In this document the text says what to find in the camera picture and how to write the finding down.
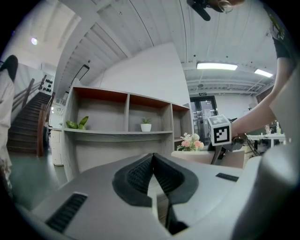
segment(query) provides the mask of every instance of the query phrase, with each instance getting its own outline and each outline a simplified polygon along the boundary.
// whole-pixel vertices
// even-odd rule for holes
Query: glass door
[[[193,127],[194,132],[200,136],[200,141],[204,145],[210,143],[208,135],[207,118],[218,114],[215,97],[192,97],[191,106],[193,110]]]

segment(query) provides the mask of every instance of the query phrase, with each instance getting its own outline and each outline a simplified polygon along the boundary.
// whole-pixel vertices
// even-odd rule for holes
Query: staircase
[[[48,104],[51,96],[39,92],[19,112],[8,131],[9,152],[37,153],[38,117],[42,104]]]

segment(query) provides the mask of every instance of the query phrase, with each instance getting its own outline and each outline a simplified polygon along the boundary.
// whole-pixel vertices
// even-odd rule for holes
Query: flower bouquet
[[[180,137],[183,141],[181,145],[177,147],[177,151],[200,151],[204,147],[204,144],[199,141],[199,135],[184,134],[184,137]]]

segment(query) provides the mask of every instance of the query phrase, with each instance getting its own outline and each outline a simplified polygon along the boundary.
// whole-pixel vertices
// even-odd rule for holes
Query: forearm
[[[274,93],[270,93],[247,115],[234,121],[232,123],[232,137],[236,136],[237,134],[243,134],[257,130],[262,126],[274,121],[276,117],[270,109],[270,103],[275,97],[276,95]]]

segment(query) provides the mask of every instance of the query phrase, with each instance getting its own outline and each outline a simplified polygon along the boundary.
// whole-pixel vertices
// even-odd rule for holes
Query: black device
[[[206,21],[210,20],[210,15],[205,11],[205,8],[212,8],[219,13],[224,11],[219,6],[211,6],[208,0],[187,0],[187,4]]]

